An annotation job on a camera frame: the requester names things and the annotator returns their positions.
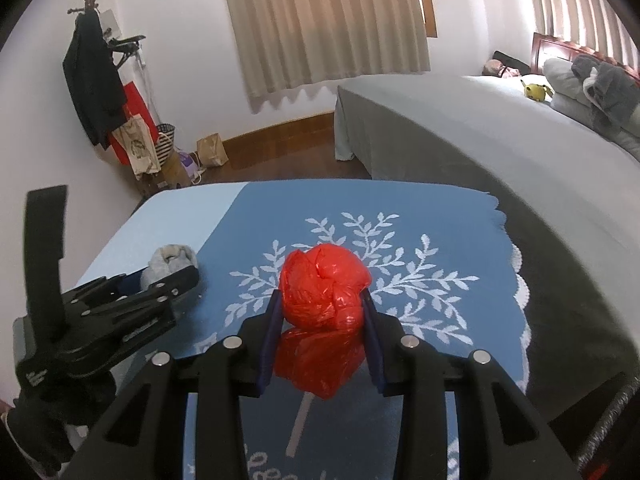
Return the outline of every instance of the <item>paper bag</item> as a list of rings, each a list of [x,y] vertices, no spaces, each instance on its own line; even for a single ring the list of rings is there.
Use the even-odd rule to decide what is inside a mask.
[[[222,166],[229,160],[226,156],[225,147],[222,145],[220,134],[211,134],[200,139],[197,143],[196,152],[200,159],[200,164],[205,168]]]
[[[189,187],[191,177],[182,164],[180,154],[173,150],[162,167],[162,175],[172,189]]]

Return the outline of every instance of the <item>metal screw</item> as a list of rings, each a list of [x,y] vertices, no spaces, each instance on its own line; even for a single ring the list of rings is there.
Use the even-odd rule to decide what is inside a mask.
[[[474,352],[474,361],[476,363],[480,363],[481,365],[485,365],[489,361],[491,361],[491,354],[489,354],[489,352],[487,352],[486,350],[476,350]]]
[[[229,337],[225,338],[225,340],[222,342],[222,346],[225,347],[227,350],[240,348],[241,345],[242,345],[242,339],[240,339],[237,335],[230,335]]]
[[[171,360],[171,356],[167,352],[158,352],[151,358],[151,362],[156,366],[164,366]]]
[[[420,340],[415,335],[405,335],[402,336],[400,343],[407,348],[415,348],[420,344]]]

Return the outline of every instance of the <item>red bag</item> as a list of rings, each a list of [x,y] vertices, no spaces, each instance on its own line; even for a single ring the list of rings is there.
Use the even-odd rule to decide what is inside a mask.
[[[124,115],[127,118],[127,121],[132,118],[134,115],[140,114],[140,116],[145,120],[146,126],[149,127],[149,133],[151,134],[151,140],[155,143],[158,142],[158,128],[156,127],[154,120],[151,118],[151,113],[149,113],[148,108],[146,107],[145,101],[140,95],[136,84],[132,81],[124,85],[124,93],[127,96],[127,103],[123,106]],[[111,147],[113,151],[116,153],[118,160],[121,164],[125,166],[130,166],[129,155],[125,149],[120,145],[120,143],[113,137],[113,134],[109,134],[109,142],[111,143]]]
[[[371,275],[351,251],[331,244],[292,252],[280,274],[284,316],[274,370],[299,389],[333,397],[364,361],[361,291]]]

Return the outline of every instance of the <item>wooden baseboard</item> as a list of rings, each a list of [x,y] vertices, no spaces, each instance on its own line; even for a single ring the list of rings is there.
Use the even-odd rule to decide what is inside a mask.
[[[334,113],[319,114],[287,123],[276,124],[261,130],[223,141],[228,164],[242,169],[278,158],[285,153],[299,152],[322,142],[334,129]]]

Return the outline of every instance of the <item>table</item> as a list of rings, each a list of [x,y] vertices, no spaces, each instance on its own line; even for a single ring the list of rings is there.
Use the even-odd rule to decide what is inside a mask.
[[[133,272],[165,244],[198,252],[202,291],[178,325],[146,348],[118,379],[156,351],[204,352],[266,308],[293,248],[335,243],[372,273],[376,307],[407,333],[460,356],[491,352],[525,389],[530,331],[521,257],[504,231],[497,200],[453,186],[365,180],[211,184],[166,191],[114,235],[80,282]],[[194,475],[194,408],[185,433],[184,478]],[[402,400],[383,399],[362,367],[330,400],[274,377],[260,399],[241,399],[250,477],[390,479]],[[449,477],[458,474],[452,397],[447,399]]]

